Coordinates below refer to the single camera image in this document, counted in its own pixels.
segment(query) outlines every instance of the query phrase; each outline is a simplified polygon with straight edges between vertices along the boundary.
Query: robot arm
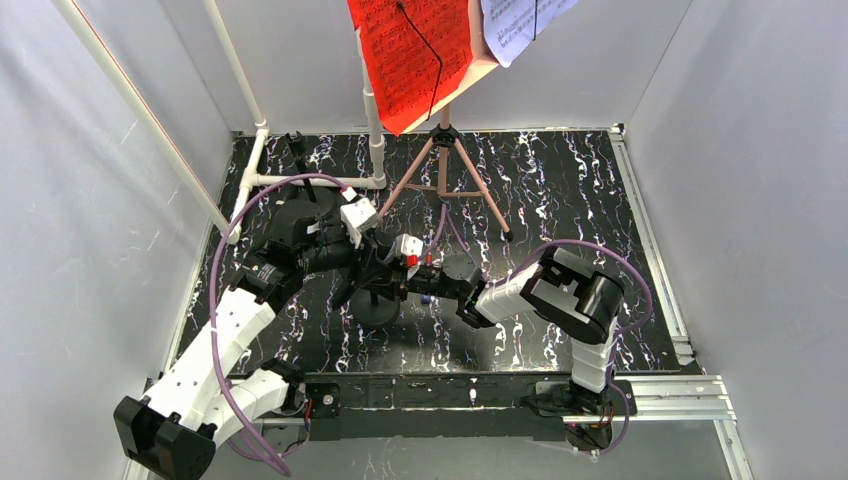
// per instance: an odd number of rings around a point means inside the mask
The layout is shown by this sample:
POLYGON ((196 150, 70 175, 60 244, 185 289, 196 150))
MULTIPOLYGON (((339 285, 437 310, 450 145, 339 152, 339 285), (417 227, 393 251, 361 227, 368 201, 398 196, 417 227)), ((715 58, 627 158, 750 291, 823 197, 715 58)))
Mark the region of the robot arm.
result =
MULTIPOLYGON (((399 305, 409 293, 420 293, 456 300, 457 315, 474 328, 521 313, 554 323, 571 337, 574 352, 565 407, 596 412, 605 405, 605 372, 623 298, 613 279, 551 247, 529 268, 489 283, 467 255, 449 256, 439 266, 422 262, 420 239, 379 231, 373 205, 352 189, 342 198, 335 199, 340 207, 329 210, 305 199, 285 201, 265 237, 255 240, 257 246, 227 279, 229 288, 216 309, 225 374, 303 288, 305 275, 340 270, 345 281, 332 294, 334 308, 355 295, 399 305)), ((114 413, 127 456, 166 479, 199 478, 215 449, 242 427, 215 377, 210 329, 207 324, 141 400, 125 397, 114 413)), ((302 382, 296 367, 271 360, 231 392, 253 420, 293 407, 302 382)))

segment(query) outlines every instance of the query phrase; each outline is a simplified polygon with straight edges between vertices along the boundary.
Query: sheet music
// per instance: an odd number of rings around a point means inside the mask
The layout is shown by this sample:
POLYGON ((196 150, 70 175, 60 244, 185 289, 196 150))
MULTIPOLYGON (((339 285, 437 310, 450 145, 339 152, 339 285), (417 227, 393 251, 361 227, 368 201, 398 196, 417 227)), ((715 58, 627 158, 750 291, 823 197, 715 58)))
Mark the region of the sheet music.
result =
POLYGON ((428 112, 437 79, 434 103, 459 87, 472 60, 468 2, 403 2, 410 20, 441 56, 441 76, 437 57, 397 4, 396 0, 348 0, 351 16, 360 27, 380 120, 396 135, 428 112))
POLYGON ((538 0, 538 18, 534 18, 536 0, 480 0, 483 7, 483 36, 498 62, 508 67, 542 30, 573 7, 577 0, 538 0))

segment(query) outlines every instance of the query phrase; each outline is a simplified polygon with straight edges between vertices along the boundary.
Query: gray wall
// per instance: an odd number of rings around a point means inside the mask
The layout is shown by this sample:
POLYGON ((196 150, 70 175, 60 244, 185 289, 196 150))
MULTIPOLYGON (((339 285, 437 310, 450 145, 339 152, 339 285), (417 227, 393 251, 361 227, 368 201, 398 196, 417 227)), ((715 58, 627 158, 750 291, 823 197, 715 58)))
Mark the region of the gray wall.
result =
POLYGON ((758 478, 845 478, 848 3, 695 0, 627 144, 758 478))
MULTIPOLYGON (((229 132, 161 6, 122 3, 83 7, 217 193, 229 132)), ((164 360, 207 219, 50 2, 0 3, 0 59, 0 477, 119 478, 112 410, 164 360)))
MULTIPOLYGON (((161 0, 232 130, 255 130, 202 0, 161 0)), ((633 114, 690 0, 581 0, 508 69, 463 94, 462 129, 609 126, 633 114)), ((364 131, 343 0, 218 0, 273 132, 364 131)))

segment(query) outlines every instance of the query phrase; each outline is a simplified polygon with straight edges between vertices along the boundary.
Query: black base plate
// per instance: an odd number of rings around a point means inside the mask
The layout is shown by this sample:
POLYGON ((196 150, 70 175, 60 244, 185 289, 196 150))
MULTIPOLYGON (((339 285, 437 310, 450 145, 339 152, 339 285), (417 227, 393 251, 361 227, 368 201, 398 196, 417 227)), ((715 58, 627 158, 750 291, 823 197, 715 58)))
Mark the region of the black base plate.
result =
MULTIPOLYGON (((520 398, 537 382, 567 383, 568 379, 568 374, 307 374, 308 391, 330 383, 340 396, 338 413, 313 412, 310 440, 400 435, 524 436, 561 441, 565 432, 562 419, 540 417, 520 406, 520 398)), ((636 414, 630 382, 615 380, 615 384, 631 394, 626 401, 631 415, 636 414)), ((613 394, 611 400, 616 412, 624 411, 625 399, 613 394)))
MULTIPOLYGON (((315 199, 317 200, 318 207, 320 210, 320 215, 322 218, 326 218, 339 206, 339 192, 335 189, 323 188, 323 187, 312 187, 312 190, 315 191, 315 199)), ((302 198, 304 200, 309 200, 309 195, 306 193, 305 187, 298 187, 297 193, 295 194, 295 198, 302 198)))
POLYGON ((371 292, 357 290, 350 299, 348 309, 353 320, 364 328, 379 330, 395 323, 400 314, 400 300, 388 300, 377 296, 377 304, 371 301, 371 292))

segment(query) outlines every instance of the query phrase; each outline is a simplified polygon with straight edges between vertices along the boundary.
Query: black cable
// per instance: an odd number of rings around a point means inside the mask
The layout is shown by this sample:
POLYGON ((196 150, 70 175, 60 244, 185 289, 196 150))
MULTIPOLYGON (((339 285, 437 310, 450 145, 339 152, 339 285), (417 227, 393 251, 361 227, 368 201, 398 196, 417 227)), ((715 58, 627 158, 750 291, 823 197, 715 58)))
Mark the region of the black cable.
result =
POLYGON ((409 14, 406 13, 406 7, 403 6, 403 2, 397 2, 397 6, 400 9, 401 13, 403 13, 403 16, 404 18, 406 18, 406 21, 409 22, 409 25, 412 27, 412 29, 415 30, 415 33, 417 33, 419 37, 421 37, 421 40, 424 41, 424 44, 427 45, 427 48, 429 48, 431 52, 433 52, 433 55, 439 62, 439 73, 436 75, 436 86, 433 87, 433 98, 430 99, 430 109, 427 110, 427 120, 430 120, 430 116, 433 114, 433 105, 436 104, 436 92, 439 90, 439 82, 442 79, 442 57, 440 57, 439 54, 436 53, 436 50, 433 48, 432 45, 430 45, 430 42, 427 41, 427 39, 424 37, 424 34, 421 33, 420 30, 418 30, 418 27, 416 27, 414 23, 412 23, 412 19, 409 18, 409 14))
POLYGON ((536 0, 536 10, 533 13, 533 41, 536 41, 536 20, 539 19, 539 0, 536 0))
POLYGON ((283 453, 288 452, 288 451, 289 451, 289 450, 291 450, 292 448, 294 448, 294 447, 296 447, 296 446, 300 445, 301 443, 303 443, 303 442, 305 442, 305 441, 306 441, 306 440, 295 440, 295 441, 293 441, 292 443, 290 443, 290 444, 289 444, 289 446, 288 446, 288 447, 286 447, 286 449, 283 451, 283 453))
POLYGON ((535 408, 536 410, 542 410, 542 411, 545 411, 545 412, 553 412, 553 413, 574 413, 573 408, 558 407, 556 405, 539 403, 538 401, 536 401, 536 399, 534 399, 532 397, 525 397, 524 401, 527 403, 527 405, 530 405, 531 407, 535 408))
POLYGON ((604 449, 604 447, 602 447, 602 446, 598 445, 598 442, 596 442, 596 441, 595 441, 595 439, 593 439, 593 438, 592 438, 592 436, 591 436, 591 435, 589 435, 589 433, 588 433, 588 432, 586 432, 586 429, 585 429, 585 428, 583 428, 583 427, 577 427, 577 428, 579 428, 579 429, 580 429, 580 431, 584 433, 584 435, 582 435, 582 436, 580 436, 580 437, 579 437, 579 438, 580 438, 580 440, 583 440, 584 442, 587 442, 587 443, 591 443, 591 444, 592 444, 592 446, 593 446, 593 447, 595 447, 595 448, 597 448, 598 450, 603 450, 603 449, 604 449))

